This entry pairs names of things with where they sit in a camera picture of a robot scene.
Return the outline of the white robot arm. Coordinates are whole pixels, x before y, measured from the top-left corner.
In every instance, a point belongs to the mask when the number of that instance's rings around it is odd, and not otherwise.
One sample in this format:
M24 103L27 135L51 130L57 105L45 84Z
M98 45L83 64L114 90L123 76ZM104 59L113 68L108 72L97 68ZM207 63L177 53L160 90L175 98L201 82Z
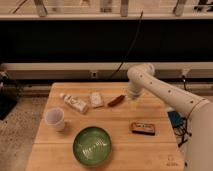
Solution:
M128 95L137 98L143 88L190 120L192 137L187 144L184 171L213 171L213 102L154 77L151 63L127 71Z

